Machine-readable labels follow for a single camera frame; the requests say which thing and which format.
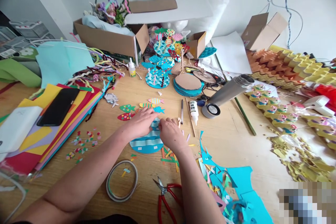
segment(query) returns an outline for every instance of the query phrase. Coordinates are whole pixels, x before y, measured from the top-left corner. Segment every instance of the white power bank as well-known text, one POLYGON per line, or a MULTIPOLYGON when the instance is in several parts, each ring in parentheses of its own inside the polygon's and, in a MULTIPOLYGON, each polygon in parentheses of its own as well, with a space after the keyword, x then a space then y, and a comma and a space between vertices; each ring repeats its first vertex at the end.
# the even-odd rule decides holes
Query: white power bank
POLYGON ((4 159, 4 155, 1 154, 14 152, 20 148, 42 110, 38 106, 14 109, 0 127, 0 157, 4 159))

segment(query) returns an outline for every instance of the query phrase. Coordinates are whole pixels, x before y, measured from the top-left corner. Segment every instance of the stainless steel thermos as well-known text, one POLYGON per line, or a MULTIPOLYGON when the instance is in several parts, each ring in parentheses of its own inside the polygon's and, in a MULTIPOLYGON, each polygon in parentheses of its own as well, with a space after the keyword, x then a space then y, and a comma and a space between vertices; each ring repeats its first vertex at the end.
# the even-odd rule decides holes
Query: stainless steel thermos
POLYGON ((221 89, 209 98, 208 102, 221 106, 235 98, 237 95, 245 92, 247 89, 252 87, 253 84, 254 79, 248 75, 241 74, 227 82, 221 89))

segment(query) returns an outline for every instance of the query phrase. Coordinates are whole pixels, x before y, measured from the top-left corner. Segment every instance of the white device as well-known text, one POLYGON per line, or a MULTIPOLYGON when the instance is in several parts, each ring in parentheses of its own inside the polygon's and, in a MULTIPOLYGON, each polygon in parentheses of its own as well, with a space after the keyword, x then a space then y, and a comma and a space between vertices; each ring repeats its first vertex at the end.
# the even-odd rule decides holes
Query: white device
POLYGON ((7 117, 0 127, 0 162, 6 157, 4 154, 20 148, 42 110, 38 106, 19 107, 7 117))
POLYGON ((197 102, 196 101, 190 101, 189 106, 190 106, 190 114, 191 114, 192 120, 194 121, 195 125, 197 126, 197 121, 198 121, 197 102))

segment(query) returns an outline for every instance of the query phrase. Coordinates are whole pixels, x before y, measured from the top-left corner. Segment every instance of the scissors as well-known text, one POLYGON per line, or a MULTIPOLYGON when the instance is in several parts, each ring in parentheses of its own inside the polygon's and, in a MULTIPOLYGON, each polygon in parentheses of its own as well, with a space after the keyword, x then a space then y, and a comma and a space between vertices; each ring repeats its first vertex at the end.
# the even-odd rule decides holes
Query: scissors
POLYGON ((159 182, 155 181, 154 179, 153 179, 153 180, 154 180, 155 184, 157 184, 157 186, 158 186, 158 187, 160 188, 160 190, 161 190, 161 195, 159 195, 159 204, 158 204, 159 223, 162 224, 162 218, 161 218, 161 202, 163 201, 163 202, 164 202, 164 205, 166 206, 166 208, 167 208, 167 210, 168 210, 168 212, 169 212, 169 214, 170 214, 170 217, 173 219, 174 224, 177 224, 177 221, 176 221, 176 219, 175 219, 175 216, 174 216, 172 210, 170 209, 170 207, 168 206, 168 203, 167 203, 167 201, 166 201, 166 199, 165 199, 165 193, 166 193, 166 192, 169 192, 169 193, 173 196, 173 198, 175 199, 175 201, 180 205, 180 207, 183 208, 183 205, 181 204, 181 201, 176 197, 176 195, 175 195, 175 194, 173 193, 173 191, 171 190, 171 188, 174 188, 174 187, 176 187, 176 188, 181 188, 181 189, 182 189, 182 186, 179 185, 179 184, 168 184, 167 187, 164 187, 164 186, 162 185, 162 182, 161 182, 161 180, 160 180, 160 178, 159 178, 158 175, 157 175, 157 177, 158 177, 157 179, 158 179, 159 182))

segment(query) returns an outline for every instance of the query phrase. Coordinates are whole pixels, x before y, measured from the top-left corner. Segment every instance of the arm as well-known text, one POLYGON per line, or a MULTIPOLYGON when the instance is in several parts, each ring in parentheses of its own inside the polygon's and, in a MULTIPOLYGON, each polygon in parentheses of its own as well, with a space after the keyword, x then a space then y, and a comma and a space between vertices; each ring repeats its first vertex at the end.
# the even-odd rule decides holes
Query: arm
POLYGON ((193 154, 176 121, 160 120, 161 140, 180 164, 184 212, 187 223, 225 223, 193 154))
POLYGON ((158 114, 152 108, 141 110, 14 221, 34 224, 75 221, 106 179, 126 144, 147 135, 158 114))

